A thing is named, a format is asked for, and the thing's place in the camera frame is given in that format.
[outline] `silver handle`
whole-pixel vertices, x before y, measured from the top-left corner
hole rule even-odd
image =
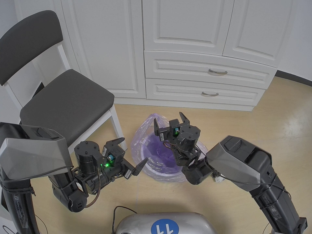
[[[215,74],[220,74],[220,75],[226,75],[226,74],[227,74],[227,71],[224,71],[224,72],[217,72],[217,71],[213,71],[213,70],[210,69],[210,68],[209,68],[209,72],[215,73]]]
[[[216,93],[215,95],[211,95],[211,94],[206,94],[205,92],[202,92],[202,95],[203,95],[203,96],[218,96],[219,93]]]

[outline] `brown braided cable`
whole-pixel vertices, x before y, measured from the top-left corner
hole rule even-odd
[[[97,173],[98,178],[99,178],[99,189],[98,189],[98,192],[97,192],[96,197],[94,198],[94,200],[92,200],[92,202],[90,204],[86,205],[85,208],[90,207],[91,205],[93,205],[96,202],[96,200],[99,197],[99,192],[101,191],[101,178],[99,176],[99,168],[97,168],[96,173]]]

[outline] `chair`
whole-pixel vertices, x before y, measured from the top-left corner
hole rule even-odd
[[[66,138],[70,153],[108,119],[111,119],[117,137],[123,137],[114,95],[70,69],[62,41],[60,22],[56,13],[50,10],[21,20],[0,39],[0,85],[6,88],[20,110],[21,123],[57,131]],[[55,44],[66,71],[22,107],[7,81]],[[121,147],[127,149],[125,141]]]

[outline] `plastic bag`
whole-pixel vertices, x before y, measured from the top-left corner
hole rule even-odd
[[[146,157],[148,162],[143,171],[159,181],[184,182],[185,175],[181,172],[182,167],[176,165],[172,151],[166,148],[154,133],[154,119],[157,119],[160,128],[168,127],[169,120],[159,114],[151,114],[138,128],[131,142],[131,154],[135,164],[140,163]],[[208,152],[207,148],[197,142],[198,148]]]

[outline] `light wood floor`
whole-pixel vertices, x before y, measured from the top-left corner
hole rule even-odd
[[[252,112],[115,105],[128,146],[141,123],[151,113],[168,119],[182,111],[201,129],[200,141],[208,149],[227,135],[242,137],[272,154],[273,168],[291,193],[300,216],[307,217],[312,233],[312,87],[274,78]],[[100,148],[116,138],[110,122],[88,139]],[[130,150],[125,157],[132,164]],[[268,221],[248,192],[230,181],[215,183],[207,178],[200,185],[157,182],[146,174],[117,179],[101,190],[96,204],[80,213],[69,212],[53,195],[47,177],[32,180],[36,214],[49,234],[111,234],[113,209],[130,207],[139,213],[190,211],[205,215],[219,234],[261,234]],[[117,211],[116,223],[130,214]],[[38,221],[39,228],[45,228]],[[270,233],[270,225],[265,233]]]

